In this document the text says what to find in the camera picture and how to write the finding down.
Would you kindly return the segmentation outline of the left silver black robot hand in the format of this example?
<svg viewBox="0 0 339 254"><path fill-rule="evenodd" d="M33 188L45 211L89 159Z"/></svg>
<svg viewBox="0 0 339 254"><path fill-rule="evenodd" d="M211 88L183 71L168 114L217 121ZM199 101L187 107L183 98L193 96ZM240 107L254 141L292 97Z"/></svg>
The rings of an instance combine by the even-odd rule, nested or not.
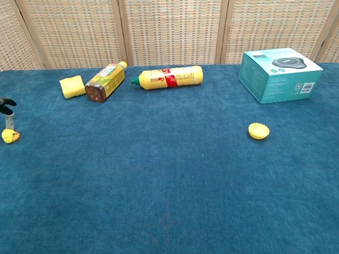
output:
<svg viewBox="0 0 339 254"><path fill-rule="evenodd" d="M8 106L17 106L17 103L10 98L1 98L1 113L5 116L6 128L14 130L14 112Z"/></svg>

